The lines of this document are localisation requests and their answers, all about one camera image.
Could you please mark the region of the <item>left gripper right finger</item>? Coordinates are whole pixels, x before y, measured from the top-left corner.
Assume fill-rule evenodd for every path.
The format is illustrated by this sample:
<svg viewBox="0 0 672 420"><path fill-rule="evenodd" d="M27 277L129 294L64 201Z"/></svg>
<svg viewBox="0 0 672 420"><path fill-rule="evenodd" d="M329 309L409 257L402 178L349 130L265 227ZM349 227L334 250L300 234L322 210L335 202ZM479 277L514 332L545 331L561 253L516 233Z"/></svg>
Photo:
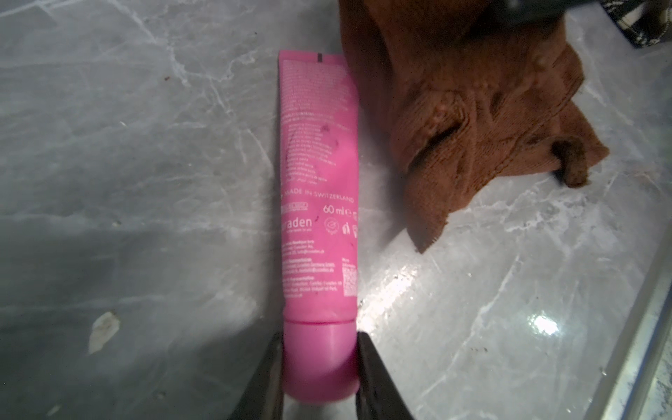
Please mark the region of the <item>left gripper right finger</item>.
<svg viewBox="0 0 672 420"><path fill-rule="evenodd" d="M359 420L413 420L374 342L366 332L357 332L360 388L356 393Z"/></svg>

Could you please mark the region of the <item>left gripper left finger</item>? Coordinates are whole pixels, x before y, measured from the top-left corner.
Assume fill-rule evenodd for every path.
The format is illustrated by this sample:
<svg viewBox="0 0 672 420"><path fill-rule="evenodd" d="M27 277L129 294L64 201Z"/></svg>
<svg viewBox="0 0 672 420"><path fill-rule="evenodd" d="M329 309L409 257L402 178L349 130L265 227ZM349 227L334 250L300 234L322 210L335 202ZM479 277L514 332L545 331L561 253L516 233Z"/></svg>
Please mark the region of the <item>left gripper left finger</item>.
<svg viewBox="0 0 672 420"><path fill-rule="evenodd" d="M229 420L283 419L283 349L283 334L277 332L271 338Z"/></svg>

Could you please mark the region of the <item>pink toothpaste tube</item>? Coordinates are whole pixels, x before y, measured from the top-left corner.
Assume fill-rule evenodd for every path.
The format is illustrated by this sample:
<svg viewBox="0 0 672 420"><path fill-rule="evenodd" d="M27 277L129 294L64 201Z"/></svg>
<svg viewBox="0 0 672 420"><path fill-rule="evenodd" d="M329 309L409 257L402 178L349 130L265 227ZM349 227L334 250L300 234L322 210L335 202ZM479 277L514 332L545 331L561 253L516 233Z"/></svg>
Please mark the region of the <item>pink toothpaste tube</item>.
<svg viewBox="0 0 672 420"><path fill-rule="evenodd" d="M283 51L280 94L283 390L357 392L359 97L339 55Z"/></svg>

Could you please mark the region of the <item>brown cloth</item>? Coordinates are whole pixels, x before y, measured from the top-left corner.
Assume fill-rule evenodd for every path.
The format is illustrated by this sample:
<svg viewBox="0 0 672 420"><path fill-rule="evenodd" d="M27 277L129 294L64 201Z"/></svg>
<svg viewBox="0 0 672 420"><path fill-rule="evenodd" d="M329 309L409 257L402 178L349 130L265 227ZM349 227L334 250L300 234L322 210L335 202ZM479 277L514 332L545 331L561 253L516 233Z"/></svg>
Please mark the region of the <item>brown cloth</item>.
<svg viewBox="0 0 672 420"><path fill-rule="evenodd" d="M342 1L341 43L364 110L404 174L424 252L500 176L589 181L609 154L572 101L584 74L563 16L497 24L486 1Z"/></svg>

